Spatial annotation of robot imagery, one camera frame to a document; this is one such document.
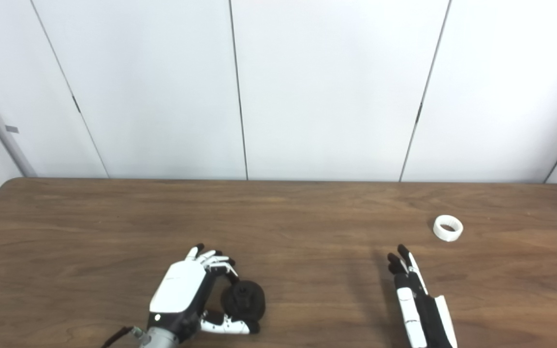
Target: wooden tabletop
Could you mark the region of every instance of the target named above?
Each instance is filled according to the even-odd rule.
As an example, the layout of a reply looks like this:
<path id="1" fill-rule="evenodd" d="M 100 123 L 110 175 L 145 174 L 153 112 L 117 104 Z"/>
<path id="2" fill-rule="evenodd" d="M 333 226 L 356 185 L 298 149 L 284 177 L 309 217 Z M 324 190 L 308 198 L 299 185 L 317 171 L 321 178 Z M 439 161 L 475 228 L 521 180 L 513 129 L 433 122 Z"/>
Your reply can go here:
<path id="1" fill-rule="evenodd" d="M 431 232 L 441 214 L 464 223 L 457 242 Z M 399 243 L 446 295 L 460 348 L 557 347 L 557 185 L 29 178 L 0 189 L 0 347 L 97 348 L 145 327 L 199 242 L 267 310 L 259 335 L 191 348 L 408 347 L 385 260 Z"/>

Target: white robotic hand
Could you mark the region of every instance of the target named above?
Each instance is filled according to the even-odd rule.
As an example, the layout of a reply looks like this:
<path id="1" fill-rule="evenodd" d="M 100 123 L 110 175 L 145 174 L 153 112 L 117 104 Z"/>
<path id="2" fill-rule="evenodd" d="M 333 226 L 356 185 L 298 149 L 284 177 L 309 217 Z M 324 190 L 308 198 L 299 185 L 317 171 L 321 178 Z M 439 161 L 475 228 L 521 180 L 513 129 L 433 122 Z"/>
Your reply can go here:
<path id="1" fill-rule="evenodd" d="M 197 331 L 220 334 L 255 334 L 265 312 L 263 289 L 254 282 L 240 281 L 235 262 L 218 250 L 199 255 L 203 244 L 195 245 L 184 260 L 166 271 L 150 302 L 147 332 L 124 327 L 102 345 L 107 348 L 126 334 L 141 342 L 141 348 L 176 348 Z M 217 277 L 226 276 L 232 285 L 223 291 L 221 304 L 226 313 L 205 310 Z"/>
<path id="2" fill-rule="evenodd" d="M 403 260 L 393 253 L 388 254 L 388 269 L 394 274 L 410 345 L 412 348 L 457 348 L 446 299 L 429 296 L 414 256 L 403 244 L 397 250 Z"/>
<path id="3" fill-rule="evenodd" d="M 184 342 L 198 330 L 223 334 L 259 332 L 257 321 L 234 319 L 224 313 L 205 310 L 205 303 L 218 276 L 225 275 L 232 284 L 239 282 L 235 262 L 220 251 L 199 255 L 203 244 L 195 245 L 186 258 L 172 264 L 150 302 L 148 332 L 166 330 L 178 342 Z"/>

